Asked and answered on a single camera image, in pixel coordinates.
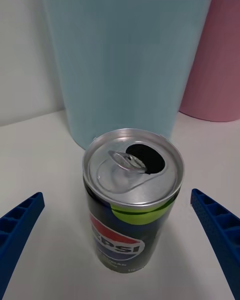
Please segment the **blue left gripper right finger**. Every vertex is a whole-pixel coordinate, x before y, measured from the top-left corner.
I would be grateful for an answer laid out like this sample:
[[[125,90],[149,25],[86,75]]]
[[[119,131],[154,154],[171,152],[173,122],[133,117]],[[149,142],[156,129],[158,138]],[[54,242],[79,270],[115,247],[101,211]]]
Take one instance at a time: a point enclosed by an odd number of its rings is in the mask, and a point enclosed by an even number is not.
[[[220,264],[234,299],[240,299],[240,219],[194,188],[191,206]]]

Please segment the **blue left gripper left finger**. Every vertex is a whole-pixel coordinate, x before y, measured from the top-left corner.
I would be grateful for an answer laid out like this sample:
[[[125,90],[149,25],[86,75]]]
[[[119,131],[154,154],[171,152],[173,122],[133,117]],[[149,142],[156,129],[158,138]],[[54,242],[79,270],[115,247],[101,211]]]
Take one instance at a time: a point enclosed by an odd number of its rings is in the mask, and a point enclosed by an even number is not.
[[[0,218],[0,298],[44,208],[43,193],[37,192]]]

